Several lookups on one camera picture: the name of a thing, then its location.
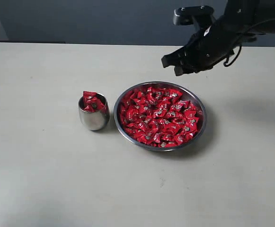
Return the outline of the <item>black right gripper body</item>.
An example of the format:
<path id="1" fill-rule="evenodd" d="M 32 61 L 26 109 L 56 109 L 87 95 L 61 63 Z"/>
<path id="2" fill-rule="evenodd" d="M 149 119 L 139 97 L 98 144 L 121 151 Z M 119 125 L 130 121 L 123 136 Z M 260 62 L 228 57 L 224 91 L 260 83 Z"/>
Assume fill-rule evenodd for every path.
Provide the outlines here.
<path id="1" fill-rule="evenodd" d="M 231 52 L 236 33 L 223 28 L 207 28 L 198 31 L 185 48 L 185 66 L 196 69 L 195 73 L 206 71 L 226 58 Z"/>

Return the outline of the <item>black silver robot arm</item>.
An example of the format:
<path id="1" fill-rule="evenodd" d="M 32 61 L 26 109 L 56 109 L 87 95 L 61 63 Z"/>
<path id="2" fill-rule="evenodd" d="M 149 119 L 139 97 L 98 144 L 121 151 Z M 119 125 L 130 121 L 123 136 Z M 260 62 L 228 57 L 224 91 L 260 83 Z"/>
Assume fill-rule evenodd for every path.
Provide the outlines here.
<path id="1" fill-rule="evenodd" d="M 178 8 L 173 23 L 177 26 L 194 25 L 196 32 L 188 43 L 164 55 L 164 68 L 173 66 L 176 76 L 211 70 L 219 62 L 224 67 L 238 58 L 236 47 L 256 41 L 258 35 L 275 34 L 275 0 L 229 0 L 224 14 L 218 19 L 210 6 Z"/>

